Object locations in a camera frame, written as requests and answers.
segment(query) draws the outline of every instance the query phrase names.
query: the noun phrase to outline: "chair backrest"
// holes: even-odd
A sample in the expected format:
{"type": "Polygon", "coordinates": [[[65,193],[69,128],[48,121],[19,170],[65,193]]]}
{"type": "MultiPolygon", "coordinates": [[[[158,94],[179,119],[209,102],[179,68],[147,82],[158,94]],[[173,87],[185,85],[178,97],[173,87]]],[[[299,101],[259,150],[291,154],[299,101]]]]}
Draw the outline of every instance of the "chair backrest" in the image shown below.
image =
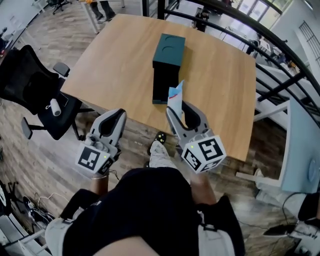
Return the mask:
{"type": "Polygon", "coordinates": [[[10,50],[0,64],[0,98],[37,114],[57,95],[59,75],[46,69],[30,45],[10,50]]]}

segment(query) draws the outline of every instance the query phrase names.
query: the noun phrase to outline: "chair armrest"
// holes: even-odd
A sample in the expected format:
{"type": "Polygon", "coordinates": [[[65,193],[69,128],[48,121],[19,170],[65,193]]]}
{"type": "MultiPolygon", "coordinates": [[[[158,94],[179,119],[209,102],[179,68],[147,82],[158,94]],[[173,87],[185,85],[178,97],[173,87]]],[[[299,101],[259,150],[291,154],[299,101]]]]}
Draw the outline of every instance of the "chair armrest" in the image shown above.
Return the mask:
{"type": "Polygon", "coordinates": [[[53,70],[65,78],[69,75],[70,72],[70,68],[62,62],[58,62],[57,64],[55,64],[53,66],[53,70]]]}

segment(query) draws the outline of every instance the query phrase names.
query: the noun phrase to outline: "dark teal box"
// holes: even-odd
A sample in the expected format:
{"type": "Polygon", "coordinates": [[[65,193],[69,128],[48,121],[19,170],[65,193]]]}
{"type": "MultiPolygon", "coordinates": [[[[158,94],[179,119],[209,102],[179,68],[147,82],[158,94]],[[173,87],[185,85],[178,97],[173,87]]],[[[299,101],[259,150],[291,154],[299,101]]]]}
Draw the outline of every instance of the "dark teal box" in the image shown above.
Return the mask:
{"type": "Polygon", "coordinates": [[[186,39],[181,36],[161,35],[152,60],[152,67],[154,68],[153,104],[166,104],[169,87],[178,86],[185,42],[186,39]]]}

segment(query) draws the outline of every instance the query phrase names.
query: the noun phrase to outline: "white cylinder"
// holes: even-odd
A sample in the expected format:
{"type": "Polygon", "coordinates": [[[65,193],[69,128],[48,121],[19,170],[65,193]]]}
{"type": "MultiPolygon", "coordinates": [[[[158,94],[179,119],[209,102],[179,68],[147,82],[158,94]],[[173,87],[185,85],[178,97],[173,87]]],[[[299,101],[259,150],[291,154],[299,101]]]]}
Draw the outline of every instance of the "white cylinder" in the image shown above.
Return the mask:
{"type": "Polygon", "coordinates": [[[53,98],[50,101],[50,106],[51,106],[52,113],[55,117],[57,117],[61,114],[61,109],[60,109],[59,104],[55,98],[53,98]]]}

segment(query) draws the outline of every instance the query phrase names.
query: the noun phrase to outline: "wooden table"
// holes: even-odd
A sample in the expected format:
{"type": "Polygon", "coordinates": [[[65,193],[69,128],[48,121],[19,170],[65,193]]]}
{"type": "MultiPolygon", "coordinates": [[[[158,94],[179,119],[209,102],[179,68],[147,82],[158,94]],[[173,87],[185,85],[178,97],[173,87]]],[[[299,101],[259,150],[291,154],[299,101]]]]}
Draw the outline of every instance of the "wooden table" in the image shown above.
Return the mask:
{"type": "Polygon", "coordinates": [[[62,91],[93,108],[123,108],[129,118],[171,133],[166,105],[152,104],[152,60],[162,33],[186,38],[179,72],[183,100],[206,114],[230,157],[245,161],[256,104],[255,60],[196,29],[118,14],[84,51],[62,91]]]}

